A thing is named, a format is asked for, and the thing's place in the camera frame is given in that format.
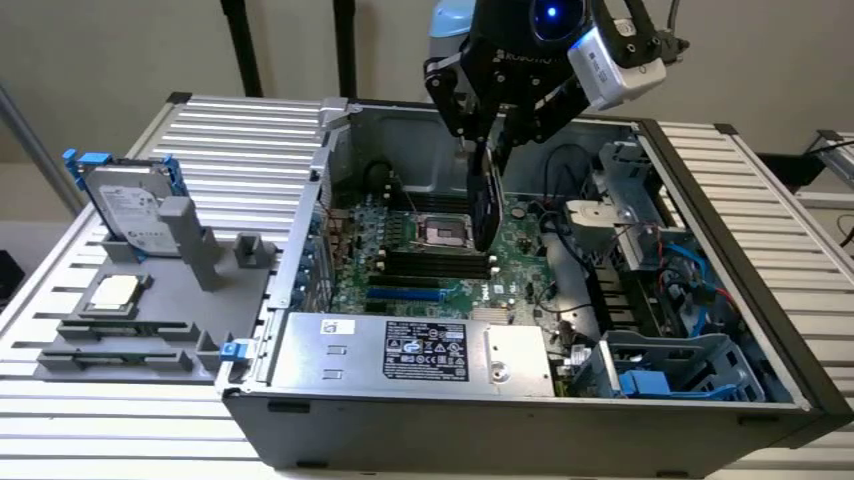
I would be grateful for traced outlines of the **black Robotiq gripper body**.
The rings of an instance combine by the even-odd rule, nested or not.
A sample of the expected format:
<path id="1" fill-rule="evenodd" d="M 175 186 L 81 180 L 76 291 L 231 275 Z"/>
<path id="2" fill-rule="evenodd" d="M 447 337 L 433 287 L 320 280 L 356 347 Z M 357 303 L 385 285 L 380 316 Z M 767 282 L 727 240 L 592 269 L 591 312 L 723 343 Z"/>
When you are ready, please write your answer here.
<path id="1" fill-rule="evenodd" d="M 477 1 L 460 53 L 477 104 L 531 107 L 559 87 L 590 22 L 588 1 Z"/>

